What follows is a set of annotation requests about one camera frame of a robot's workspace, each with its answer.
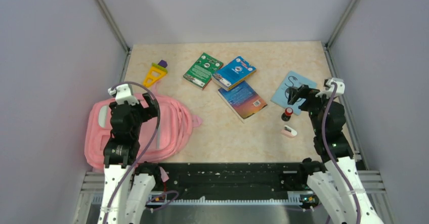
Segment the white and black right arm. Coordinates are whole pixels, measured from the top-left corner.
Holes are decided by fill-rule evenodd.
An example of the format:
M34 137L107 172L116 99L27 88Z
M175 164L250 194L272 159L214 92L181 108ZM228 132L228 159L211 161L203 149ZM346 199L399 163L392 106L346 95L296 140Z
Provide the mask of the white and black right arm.
M288 104L299 99L302 111L309 114L321 162L305 160L300 164L296 182L311 190L328 213L331 223L382 223L364 189L354 153L342 128L346 122L344 106L335 101L342 86L331 82L326 91L308 85L291 87Z

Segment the pink student backpack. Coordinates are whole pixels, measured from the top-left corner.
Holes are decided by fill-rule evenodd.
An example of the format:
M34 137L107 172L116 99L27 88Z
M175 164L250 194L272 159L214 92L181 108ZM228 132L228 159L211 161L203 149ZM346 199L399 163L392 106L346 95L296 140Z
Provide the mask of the pink student backpack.
M193 128L202 124L202 119L180 101L159 93L155 96L160 106L160 125L139 163L160 162L177 154L188 143ZM99 171L104 168L103 151L112 130L109 104L114 101L110 98L95 103L89 115L84 155L87 163Z

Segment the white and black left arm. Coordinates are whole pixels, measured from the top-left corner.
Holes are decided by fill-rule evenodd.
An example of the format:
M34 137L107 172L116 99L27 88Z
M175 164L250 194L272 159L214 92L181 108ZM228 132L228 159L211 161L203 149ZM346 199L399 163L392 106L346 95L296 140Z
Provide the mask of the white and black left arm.
M145 201L162 184L156 164L138 167L139 135L144 122L158 118L159 106L149 93L110 103L110 138L104 148L104 190L98 223L140 223Z

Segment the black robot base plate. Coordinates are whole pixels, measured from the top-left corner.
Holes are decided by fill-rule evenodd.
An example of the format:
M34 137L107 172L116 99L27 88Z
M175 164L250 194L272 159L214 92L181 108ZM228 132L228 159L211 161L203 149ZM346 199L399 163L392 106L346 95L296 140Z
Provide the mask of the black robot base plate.
M177 201L262 201L309 191L308 176L319 171L325 166L307 158L301 163L142 163L135 173L154 175L154 191L177 191Z

